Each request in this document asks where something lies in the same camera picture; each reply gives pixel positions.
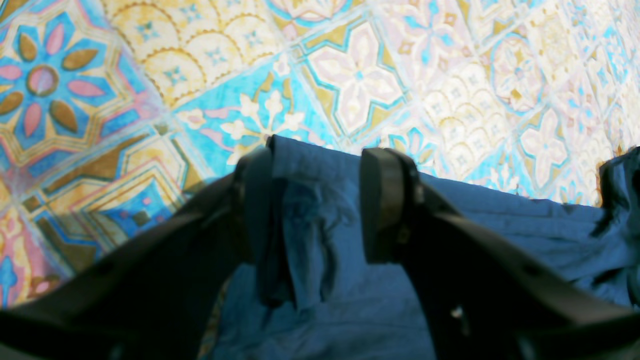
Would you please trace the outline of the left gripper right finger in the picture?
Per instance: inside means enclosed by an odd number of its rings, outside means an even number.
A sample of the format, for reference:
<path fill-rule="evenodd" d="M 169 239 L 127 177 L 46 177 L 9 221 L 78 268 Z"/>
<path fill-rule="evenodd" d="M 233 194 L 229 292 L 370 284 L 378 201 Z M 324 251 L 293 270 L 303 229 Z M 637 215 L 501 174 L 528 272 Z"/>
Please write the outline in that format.
<path fill-rule="evenodd" d="M 391 148 L 359 160 L 368 264 L 400 264 L 439 360 L 637 360 L 639 314 L 597 300 L 465 218 Z"/>

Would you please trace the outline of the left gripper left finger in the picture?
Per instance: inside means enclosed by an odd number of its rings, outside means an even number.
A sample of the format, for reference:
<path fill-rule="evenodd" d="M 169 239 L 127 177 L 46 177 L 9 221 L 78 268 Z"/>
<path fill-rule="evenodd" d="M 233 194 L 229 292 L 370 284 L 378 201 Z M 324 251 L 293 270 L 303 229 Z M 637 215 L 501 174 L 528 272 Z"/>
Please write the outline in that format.
<path fill-rule="evenodd" d="M 3 360 L 194 360 L 226 280 L 262 267 L 272 151 L 41 298 L 1 312 Z"/>

